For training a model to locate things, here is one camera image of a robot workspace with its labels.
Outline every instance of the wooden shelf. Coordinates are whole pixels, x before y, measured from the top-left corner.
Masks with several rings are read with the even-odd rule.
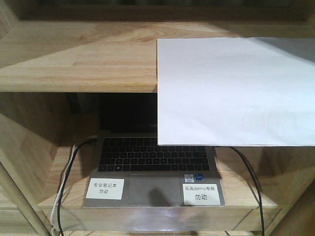
[[[0,91],[156,92],[157,38],[249,36],[315,29],[290,8],[41,7],[0,40]]]
[[[48,175],[47,182],[42,191],[43,201],[39,207],[49,216],[60,181],[60,174],[67,163],[70,151],[69,144],[75,139],[93,134],[97,127],[90,127],[89,132],[77,134],[74,130],[78,119],[74,117],[69,121],[68,130],[60,143],[54,163]],[[263,188],[263,207],[266,224],[271,222],[279,210],[284,207],[282,193],[273,175],[268,159],[264,158],[262,147],[243,147],[241,151],[247,155],[258,173]],[[217,167],[221,174],[221,185],[225,199],[225,206],[222,207],[131,207],[118,209],[84,209],[83,197],[91,169],[92,146],[84,146],[76,157],[71,175],[66,186],[65,198],[63,200],[63,225],[68,230],[99,230],[99,231],[135,231],[140,224],[133,224],[133,221],[148,222],[153,218],[156,225],[162,224],[159,221],[168,219],[175,231],[184,231],[190,228],[199,227],[199,230],[259,230],[260,216],[257,200],[251,177],[248,174],[242,160],[232,150],[226,147],[217,149]],[[202,223],[193,225],[194,217],[205,217]],[[148,227],[149,231],[156,231],[157,228]]]

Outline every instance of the wooden panel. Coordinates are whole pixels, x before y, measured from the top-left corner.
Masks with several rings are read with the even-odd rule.
[[[315,23],[315,1],[313,0],[293,0],[292,9],[299,14],[307,23]]]
[[[35,8],[34,0],[0,0],[0,38],[14,27],[19,19]]]
[[[68,115],[64,94],[0,93],[0,161],[42,222],[38,207]]]
[[[45,186],[45,198],[40,207],[50,214],[57,191],[60,173],[64,168],[71,139],[78,137],[78,130],[68,131],[70,136],[64,137],[58,149],[49,179]],[[262,164],[265,157],[261,148],[250,148],[253,152],[253,165],[266,168],[261,175],[262,184],[270,192],[277,187],[272,179],[273,172],[268,165]],[[62,223],[69,230],[259,230],[259,214],[257,201],[252,194],[250,177],[241,159],[228,148],[218,148],[217,165],[222,176],[221,184],[226,205],[223,207],[158,207],[158,208],[121,208],[121,209],[82,209],[82,201],[91,168],[93,147],[84,146],[76,157],[71,175],[68,179],[66,197],[62,207]],[[263,195],[266,222],[270,222],[278,213],[281,205],[280,194]]]
[[[17,206],[10,200],[6,191],[0,185],[0,210],[18,210]]]
[[[270,236],[315,235],[315,181],[283,218]]]
[[[152,92],[157,38],[315,37],[315,29],[284,21],[290,13],[279,10],[88,9],[40,9],[14,27],[0,41],[0,90]]]
[[[19,210],[0,210],[0,234],[36,234]]]
[[[0,232],[26,234],[33,234],[37,232],[40,235],[48,236],[47,229],[44,227],[42,221],[39,219],[34,209],[30,206],[1,163],[0,184],[7,192],[7,195],[10,196],[12,202],[14,202],[18,207],[18,210],[16,210],[16,208],[13,210],[0,209]]]
[[[283,147],[268,149],[267,153],[285,198],[285,207],[267,228],[266,233],[270,234],[314,180],[315,147]]]

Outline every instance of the white label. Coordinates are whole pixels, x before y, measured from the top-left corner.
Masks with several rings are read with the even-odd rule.
[[[120,178],[92,178],[86,198],[121,200],[124,181]]]
[[[191,174],[184,174],[185,183],[195,183],[193,175]]]
[[[190,206],[219,206],[216,184],[183,184],[184,204]]]

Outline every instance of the keyboard key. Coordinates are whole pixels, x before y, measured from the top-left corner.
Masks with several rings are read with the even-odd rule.
[[[206,151],[206,147],[205,146],[197,146],[197,151]]]
[[[125,152],[120,153],[120,158],[127,158],[127,153],[125,153]]]
[[[157,158],[163,158],[163,152],[157,152]]]
[[[142,158],[149,158],[149,153],[148,152],[143,152],[142,153]]]
[[[123,166],[123,171],[129,171],[130,170],[130,166]]]
[[[146,163],[146,159],[144,159],[144,158],[140,158],[138,160],[138,165],[144,165],[145,163]]]
[[[111,147],[103,147],[103,153],[105,152],[111,152],[112,148]]]
[[[122,141],[116,141],[116,146],[121,147],[123,145]]]
[[[171,152],[171,157],[172,157],[172,158],[178,157],[178,153],[177,153],[177,152]]]
[[[130,159],[124,159],[124,165],[129,165],[130,164]]]
[[[104,141],[103,142],[103,147],[108,147],[109,146],[109,141]]]
[[[134,157],[135,158],[141,158],[142,154],[140,152],[135,152]]]
[[[194,167],[193,167],[193,165],[187,165],[187,170],[188,171],[194,171]]]
[[[107,152],[107,153],[102,153],[102,156],[101,156],[101,158],[102,159],[109,159],[109,158],[112,158],[113,157],[113,153],[111,153],[111,152]]]
[[[99,166],[98,171],[103,172],[103,171],[106,171],[106,169],[107,169],[106,165],[101,165]]]
[[[191,164],[208,164],[207,158],[190,158],[189,161]]]
[[[134,152],[139,152],[140,151],[140,147],[133,147],[133,151]]]
[[[119,147],[112,147],[112,152],[118,152]]]
[[[183,158],[183,164],[189,164],[189,158]]]
[[[126,147],[119,147],[119,152],[126,152]]]
[[[112,165],[107,166],[107,171],[114,171],[114,169],[115,169],[115,166],[112,166]]]
[[[150,146],[148,147],[148,152],[153,152],[154,151],[154,147]]]
[[[194,151],[192,152],[193,157],[207,157],[207,153],[205,151]]]
[[[183,151],[179,152],[178,157],[185,157],[185,153]]]
[[[160,146],[154,147],[154,151],[155,151],[155,152],[159,152],[159,151],[161,151],[161,150],[162,150],[162,148],[161,148]]]
[[[186,165],[178,165],[178,169],[180,171],[186,171],[187,170],[187,166]]]
[[[208,164],[203,164],[203,165],[202,165],[202,170],[203,170],[203,171],[208,171],[208,170],[210,170],[209,165],[208,165]]]
[[[147,165],[152,165],[153,159],[152,158],[147,158],[146,159],[146,164]]]
[[[150,141],[144,140],[143,146],[150,146],[150,145],[151,145],[151,142],[150,142]]]
[[[172,165],[172,170],[177,171],[178,170],[178,165]]]
[[[138,164],[138,159],[131,159],[131,165],[136,165]]]
[[[161,164],[167,164],[167,159],[166,158],[161,158],[160,162],[161,162]]]
[[[156,153],[155,152],[149,152],[149,157],[150,158],[156,158]]]
[[[100,165],[114,165],[115,159],[101,159]]]
[[[167,159],[167,163],[168,163],[168,164],[175,164],[174,158],[168,158],[168,159]]]
[[[122,171],[123,166],[115,166],[115,171]]]
[[[188,157],[188,158],[192,157],[191,151],[185,152],[185,157]]]
[[[181,158],[175,158],[175,164],[182,164]]]
[[[123,159],[116,159],[115,164],[116,165],[122,165],[123,164]]]
[[[131,165],[131,171],[170,171],[170,165]]]
[[[171,157],[171,153],[170,152],[164,152],[163,153],[163,157],[164,158],[170,158]]]
[[[134,158],[134,152],[128,152],[128,158]]]
[[[153,164],[159,164],[159,159],[158,158],[153,158]]]
[[[190,151],[197,151],[196,146],[190,146],[189,149],[190,149]]]
[[[195,164],[195,171],[201,171],[202,168],[201,168],[201,165],[200,164]]]
[[[113,153],[113,158],[119,158],[120,157],[120,154],[119,154],[119,152],[115,152],[115,153]]]
[[[175,147],[174,146],[169,146],[168,147],[168,151],[175,151]]]

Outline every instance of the intel sticker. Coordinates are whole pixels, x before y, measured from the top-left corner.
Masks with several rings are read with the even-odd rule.
[[[195,183],[193,174],[184,174],[185,183]]]

